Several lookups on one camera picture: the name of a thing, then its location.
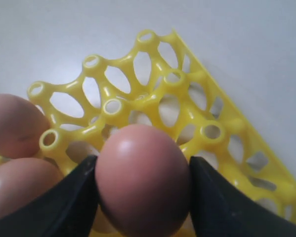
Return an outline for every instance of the egg tray cup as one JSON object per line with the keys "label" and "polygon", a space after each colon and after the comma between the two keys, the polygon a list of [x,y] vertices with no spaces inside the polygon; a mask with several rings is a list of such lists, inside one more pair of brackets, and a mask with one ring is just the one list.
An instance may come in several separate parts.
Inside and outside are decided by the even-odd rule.
{"label": "egg tray cup", "polygon": [[[177,68],[171,67],[160,54],[158,47],[161,43],[167,43],[173,49]],[[142,52],[151,60],[151,73],[146,85],[139,81],[134,70],[134,59]],[[183,68],[186,59],[190,64]],[[105,76],[108,67],[117,68],[126,76],[131,88],[129,93],[110,83]],[[94,79],[98,85],[99,108],[91,104],[83,91],[86,78]],[[205,106],[200,106],[189,93],[195,87],[206,97]],[[72,117],[57,110],[50,101],[55,92],[74,98],[83,108],[83,116]],[[65,175],[77,166],[77,162],[67,154],[71,144],[83,142],[100,151],[109,130],[127,126],[133,112],[142,113],[153,126],[178,143],[188,161],[196,154],[210,154],[209,158],[214,157],[217,161],[217,171],[229,183],[251,200],[296,224],[296,181],[293,176],[175,31],[159,36],[151,30],[144,30],[138,34],[133,48],[125,57],[108,60],[96,54],[90,55],[83,61],[82,72],[77,79],[61,85],[37,81],[28,88],[28,97],[42,109],[51,123],[51,129],[40,138],[42,154],[55,160]],[[179,104],[177,120],[171,126],[164,123],[159,113],[160,103],[169,97]],[[64,124],[73,124],[78,129],[66,130],[62,127]],[[180,135],[188,126],[195,128],[193,136],[182,142]],[[240,144],[240,152],[233,151],[235,143]],[[92,230],[90,236],[121,235]],[[176,236],[195,234],[181,229]]]}

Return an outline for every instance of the eggshell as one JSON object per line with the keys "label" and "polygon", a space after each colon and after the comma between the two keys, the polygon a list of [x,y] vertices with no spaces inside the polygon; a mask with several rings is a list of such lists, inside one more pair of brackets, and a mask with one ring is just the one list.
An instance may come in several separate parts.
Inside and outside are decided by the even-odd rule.
{"label": "eggshell", "polygon": [[175,142],[146,125],[129,125],[104,144],[95,179],[105,215],[128,237],[168,237],[190,207],[188,162]]}
{"label": "eggshell", "polygon": [[19,158],[0,166],[0,218],[25,206],[63,178],[49,162]]}
{"label": "eggshell", "polygon": [[0,94],[0,155],[8,158],[32,157],[39,151],[39,138],[49,122],[29,101]]}

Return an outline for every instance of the brown egg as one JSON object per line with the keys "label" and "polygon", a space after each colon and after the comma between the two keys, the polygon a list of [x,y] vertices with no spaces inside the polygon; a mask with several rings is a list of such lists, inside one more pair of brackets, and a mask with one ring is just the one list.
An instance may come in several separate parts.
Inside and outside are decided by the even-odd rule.
{"label": "brown egg", "polygon": [[13,159],[0,166],[0,218],[25,206],[56,185],[62,173],[38,158]]}
{"label": "brown egg", "polygon": [[49,122],[29,101],[0,94],[0,155],[7,158],[32,157],[39,151],[39,138]]}
{"label": "brown egg", "polygon": [[168,237],[187,217],[191,177],[175,142],[146,125],[129,125],[104,144],[95,167],[101,206],[128,237]]}

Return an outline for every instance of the white surface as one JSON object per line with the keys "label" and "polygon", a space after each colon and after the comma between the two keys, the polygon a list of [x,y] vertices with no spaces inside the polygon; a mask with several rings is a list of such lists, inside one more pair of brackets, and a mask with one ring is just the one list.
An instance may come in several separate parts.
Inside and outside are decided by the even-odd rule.
{"label": "white surface", "polygon": [[0,0],[0,93],[72,81],[174,27],[296,177],[296,0]]}

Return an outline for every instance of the plastic egg tray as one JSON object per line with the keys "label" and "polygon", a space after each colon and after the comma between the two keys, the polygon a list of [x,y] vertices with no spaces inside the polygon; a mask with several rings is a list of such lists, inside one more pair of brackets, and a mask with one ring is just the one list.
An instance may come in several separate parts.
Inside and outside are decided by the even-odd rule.
{"label": "plastic egg tray", "polygon": [[[173,58],[168,60],[160,53],[161,44],[167,44],[175,53],[175,66],[170,62]],[[151,62],[145,83],[136,76],[134,67],[140,54],[147,55]],[[108,68],[122,72],[130,91],[122,91],[109,80]],[[98,85],[98,106],[85,95],[84,81],[90,78]],[[71,96],[83,114],[70,116],[58,110],[52,104],[55,93]],[[144,30],[125,57],[108,60],[90,55],[74,81],[61,85],[37,81],[29,87],[28,97],[51,122],[51,129],[40,139],[42,153],[54,159],[65,174],[79,162],[68,155],[72,144],[81,142],[100,151],[114,129],[130,124],[133,116],[140,115],[175,140],[188,160],[193,155],[203,156],[252,200],[296,223],[296,181],[175,31],[158,36]],[[169,108],[176,115],[168,120],[163,119],[160,109],[166,101],[176,104]],[[90,235],[120,236],[95,231]],[[177,233],[190,235],[183,229]]]}

